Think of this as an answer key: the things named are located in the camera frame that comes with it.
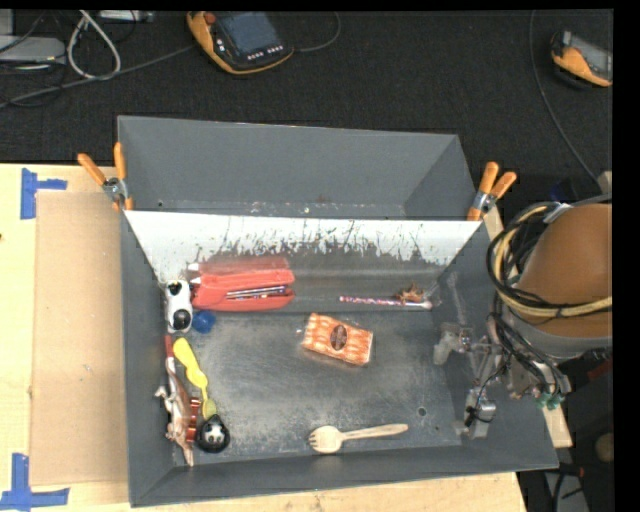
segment wooden spoon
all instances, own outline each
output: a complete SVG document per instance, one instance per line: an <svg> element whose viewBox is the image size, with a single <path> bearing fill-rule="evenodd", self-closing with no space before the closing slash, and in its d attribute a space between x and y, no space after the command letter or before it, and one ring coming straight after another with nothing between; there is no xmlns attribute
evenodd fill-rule
<svg viewBox="0 0 640 512"><path fill-rule="evenodd" d="M315 429L309 435L311 448L320 453L335 453L342 446L342 442L349 439L364 439L366 437L393 436L409 430L406 423L392 423L377 427L341 432L332 425Z"/></svg>

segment gray bin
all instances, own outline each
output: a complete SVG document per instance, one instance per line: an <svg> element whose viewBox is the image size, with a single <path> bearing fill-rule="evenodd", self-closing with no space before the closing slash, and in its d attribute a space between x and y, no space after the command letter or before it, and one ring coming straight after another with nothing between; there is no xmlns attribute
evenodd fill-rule
<svg viewBox="0 0 640 512"><path fill-rule="evenodd" d="M217 313L211 333L186 336L232 439L220 454L194 449L195 466L187 467L180 448L163 435L167 413L154 392L166 384L158 268L179 270L188 262L162 253L161 235L148 237L154 226L196 215L213 223L246 217L248 231L251 219L264 218L381 222L383 231L418 222L454 227L475 191L454 135L121 116L118 138L133 216L149 214L138 224L123 216L121 224L133 506L557 465L543 415L532 401L510 400L501 386L491 387L498 414L486 439L459 437L452 426L464 413L470 369L459 354L434 365L433 346L442 322L462 318L484 333L493 288L485 269L489 238L480 224L440 261L426 256L428 249L407 261L380 258L375 243L357 257L280 249L300 276L299 301L269 314ZM184 233L167 229L166 244L206 238L185 222ZM372 294L415 280L436 290L432 311L344 307L335 300L343 285ZM323 282L330 284L317 286ZM369 364L350 367L301 349L310 312L372 330ZM353 430L384 423L410 428L393 438L347 443L336 455L316 454L306 443L323 424Z"/></svg>

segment black and white toy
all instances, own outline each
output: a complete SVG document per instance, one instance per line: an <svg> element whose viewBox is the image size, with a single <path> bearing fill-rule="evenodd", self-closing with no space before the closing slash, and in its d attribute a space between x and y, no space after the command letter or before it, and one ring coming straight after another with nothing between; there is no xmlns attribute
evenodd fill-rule
<svg viewBox="0 0 640 512"><path fill-rule="evenodd" d="M164 285L164 305L168 331L172 334L188 332L193 320L189 283L184 280L167 282Z"/></svg>
<svg viewBox="0 0 640 512"><path fill-rule="evenodd" d="M231 434L217 414L205 421L198 430L198 446L206 452L220 453L229 445L229 441Z"/></svg>

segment black carpet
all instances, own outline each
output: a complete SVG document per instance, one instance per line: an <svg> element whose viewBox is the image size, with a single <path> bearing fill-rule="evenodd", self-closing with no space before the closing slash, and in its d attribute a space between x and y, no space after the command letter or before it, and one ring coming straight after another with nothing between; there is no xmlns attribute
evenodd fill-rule
<svg viewBox="0 0 640 512"><path fill-rule="evenodd" d="M41 13L15 12L17 35ZM128 69L193 46L185 14L156 11L149 23L103 27L119 41ZM99 165L111 164L120 114L453 133L476 184L489 160L518 173L500 202L505 220L553 194L595 195L595 178L612 169L613 87L568 83L555 72L549 45L554 32L569 29L613 50L612 9L362 11L339 12L339 20L333 12L278 14L281 35L298 49L321 46L337 29L339 35L244 77L222 71L195 46L63 90L56 86L81 80L69 67L17 73L4 66L0 161L75 163L86 152ZM79 20L78 11L50 10L33 35L66 42ZM112 69L111 53L93 30L74 55L91 74ZM11 103L43 87L54 92Z"/></svg>

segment blue tape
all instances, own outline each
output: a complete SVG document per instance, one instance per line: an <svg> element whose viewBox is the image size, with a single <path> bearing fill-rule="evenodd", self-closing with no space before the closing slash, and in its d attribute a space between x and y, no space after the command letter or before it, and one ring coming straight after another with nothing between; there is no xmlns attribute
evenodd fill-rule
<svg viewBox="0 0 640 512"><path fill-rule="evenodd" d="M14 453L11 461L11 490L3 491L0 510L30 512L32 507L66 505L69 488L50 492L31 492L29 487L29 457Z"/></svg>
<svg viewBox="0 0 640 512"><path fill-rule="evenodd" d="M36 192L41 189L66 190L65 180L48 179L38 181L38 175L26 167L22 169L22 194L20 197L20 218L33 219L36 216Z"/></svg>

